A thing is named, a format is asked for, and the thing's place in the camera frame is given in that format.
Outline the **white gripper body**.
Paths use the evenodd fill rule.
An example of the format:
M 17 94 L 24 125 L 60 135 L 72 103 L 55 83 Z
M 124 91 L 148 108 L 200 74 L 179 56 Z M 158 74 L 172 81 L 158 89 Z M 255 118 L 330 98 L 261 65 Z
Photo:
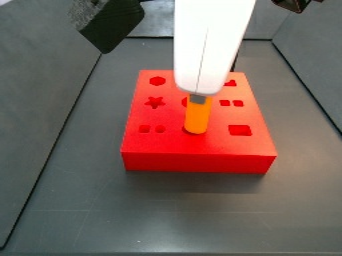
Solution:
M 226 81 L 256 0 L 175 0 L 174 77 L 176 86 L 215 95 Z

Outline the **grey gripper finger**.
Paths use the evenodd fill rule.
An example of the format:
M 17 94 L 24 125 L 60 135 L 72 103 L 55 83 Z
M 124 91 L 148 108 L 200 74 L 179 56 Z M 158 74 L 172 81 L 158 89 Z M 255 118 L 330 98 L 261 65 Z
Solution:
M 195 104 L 203 104 L 206 102 L 206 97 L 200 95 L 191 94 L 190 101 Z

